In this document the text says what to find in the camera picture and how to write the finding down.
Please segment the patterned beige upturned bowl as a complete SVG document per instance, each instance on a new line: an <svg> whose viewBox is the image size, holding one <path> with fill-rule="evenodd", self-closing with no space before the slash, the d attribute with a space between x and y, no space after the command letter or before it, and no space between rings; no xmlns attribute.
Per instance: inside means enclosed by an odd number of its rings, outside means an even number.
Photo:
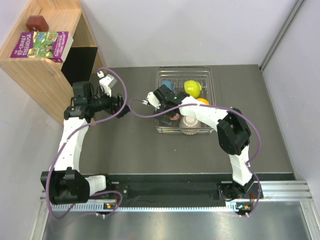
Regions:
<svg viewBox="0 0 320 240"><path fill-rule="evenodd" d="M183 116L178 124L181 132L185 135L195 135L201 128L201 122L190 116Z"/></svg>

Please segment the blue bowl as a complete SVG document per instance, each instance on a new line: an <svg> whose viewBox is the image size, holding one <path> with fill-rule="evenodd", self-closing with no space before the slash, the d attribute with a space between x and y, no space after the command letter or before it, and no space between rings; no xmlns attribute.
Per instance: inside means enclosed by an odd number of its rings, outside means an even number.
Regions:
<svg viewBox="0 0 320 240"><path fill-rule="evenodd" d="M171 92L175 92L174 83L172 83L171 81L164 79L162 80L161 84L165 85Z"/></svg>

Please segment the lime green bowl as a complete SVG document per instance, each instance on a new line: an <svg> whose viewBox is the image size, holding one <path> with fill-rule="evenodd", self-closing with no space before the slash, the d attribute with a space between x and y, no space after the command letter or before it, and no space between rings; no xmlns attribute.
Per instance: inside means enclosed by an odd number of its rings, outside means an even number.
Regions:
<svg viewBox="0 0 320 240"><path fill-rule="evenodd" d="M198 81L187 80L184 83L184 91L196 99L200 96L202 92L202 85Z"/></svg>

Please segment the orange yellow bowl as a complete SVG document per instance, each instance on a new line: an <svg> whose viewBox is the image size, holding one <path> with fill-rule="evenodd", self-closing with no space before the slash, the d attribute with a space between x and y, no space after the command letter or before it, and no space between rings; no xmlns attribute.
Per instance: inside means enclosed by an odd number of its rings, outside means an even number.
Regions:
<svg viewBox="0 0 320 240"><path fill-rule="evenodd" d="M204 103L204 104L206 104L206 105L209 105L209 104L210 104L210 102L209 102L208 100L206 100L205 98L197 98L196 100L197 100L197 101L200 101L200 102L202 102L202 103Z"/></svg>

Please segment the black white patterned bowl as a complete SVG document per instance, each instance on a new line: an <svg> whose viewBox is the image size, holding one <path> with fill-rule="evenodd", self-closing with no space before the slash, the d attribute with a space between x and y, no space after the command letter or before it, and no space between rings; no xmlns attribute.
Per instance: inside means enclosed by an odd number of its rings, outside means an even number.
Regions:
<svg viewBox="0 0 320 240"><path fill-rule="evenodd" d="M180 118L180 115L178 113L176 113L173 117L170 118L170 120L172 121L176 121Z"/></svg>

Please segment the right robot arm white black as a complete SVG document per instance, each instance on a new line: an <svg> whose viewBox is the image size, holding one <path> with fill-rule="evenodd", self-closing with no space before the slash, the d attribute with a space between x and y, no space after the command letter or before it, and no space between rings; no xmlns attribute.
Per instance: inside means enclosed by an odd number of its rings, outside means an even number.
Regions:
<svg viewBox="0 0 320 240"><path fill-rule="evenodd" d="M169 116L190 117L217 132L219 146L228 154L232 168L232 183L218 185L222 199L231 201L251 193L254 177L247 165L251 131L240 110L209 107L183 91L175 94L165 85L149 92L146 100L156 114L175 108Z"/></svg>

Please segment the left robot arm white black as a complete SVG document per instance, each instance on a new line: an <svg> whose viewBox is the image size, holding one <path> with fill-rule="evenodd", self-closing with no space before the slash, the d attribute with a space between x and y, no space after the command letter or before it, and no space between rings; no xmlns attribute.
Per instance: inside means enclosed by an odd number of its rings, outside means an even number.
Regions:
<svg viewBox="0 0 320 240"><path fill-rule="evenodd" d="M124 98L112 95L116 79L106 76L94 90L88 81L72 85L73 97L63 113L63 134L54 163L42 172L41 184L52 205L86 203L94 194L109 198L114 191L105 174L83 176L80 156L83 141L95 113L105 111L117 118L129 112Z"/></svg>

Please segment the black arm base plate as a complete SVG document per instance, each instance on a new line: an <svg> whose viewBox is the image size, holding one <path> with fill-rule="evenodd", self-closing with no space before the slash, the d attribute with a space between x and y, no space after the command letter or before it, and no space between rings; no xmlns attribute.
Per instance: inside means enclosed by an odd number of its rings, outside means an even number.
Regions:
<svg viewBox="0 0 320 240"><path fill-rule="evenodd" d="M242 193L230 173L109 174L106 189L120 192L129 208L222 207L264 196L256 182Z"/></svg>

